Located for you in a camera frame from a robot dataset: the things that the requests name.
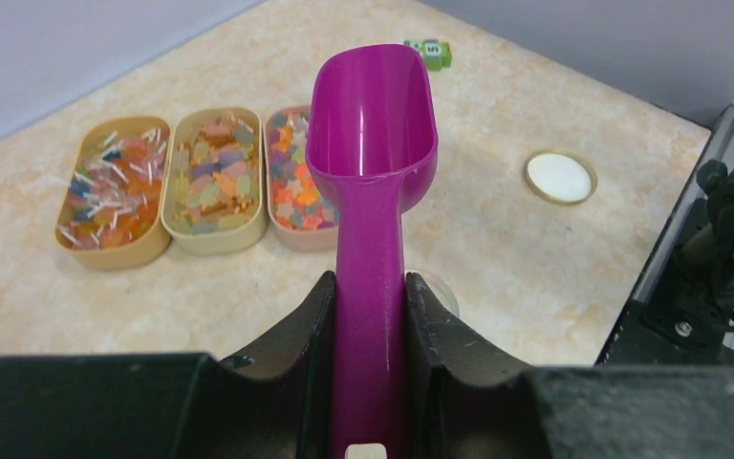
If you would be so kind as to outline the purple plastic scoop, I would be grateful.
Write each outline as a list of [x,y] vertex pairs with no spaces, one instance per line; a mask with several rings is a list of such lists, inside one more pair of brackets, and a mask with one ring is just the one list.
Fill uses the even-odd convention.
[[339,216],[329,454],[409,456],[401,216],[431,186],[439,137],[421,56],[401,44],[329,58],[313,88],[306,162]]

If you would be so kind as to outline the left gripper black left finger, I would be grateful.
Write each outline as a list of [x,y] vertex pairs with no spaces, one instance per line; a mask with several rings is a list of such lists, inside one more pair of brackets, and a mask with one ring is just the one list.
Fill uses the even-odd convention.
[[0,458],[323,458],[335,278],[234,354],[0,357]]

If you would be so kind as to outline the clear plastic cup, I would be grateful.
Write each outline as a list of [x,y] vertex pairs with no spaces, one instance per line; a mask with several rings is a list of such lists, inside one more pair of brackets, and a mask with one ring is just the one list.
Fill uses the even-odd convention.
[[407,268],[406,272],[419,274],[441,305],[455,317],[460,317],[458,298],[441,277],[419,268]]

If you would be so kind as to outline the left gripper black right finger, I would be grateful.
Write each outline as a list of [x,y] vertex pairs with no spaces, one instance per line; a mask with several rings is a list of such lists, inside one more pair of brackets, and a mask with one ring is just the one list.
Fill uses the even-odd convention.
[[415,458],[734,458],[734,367],[532,366],[405,295]]

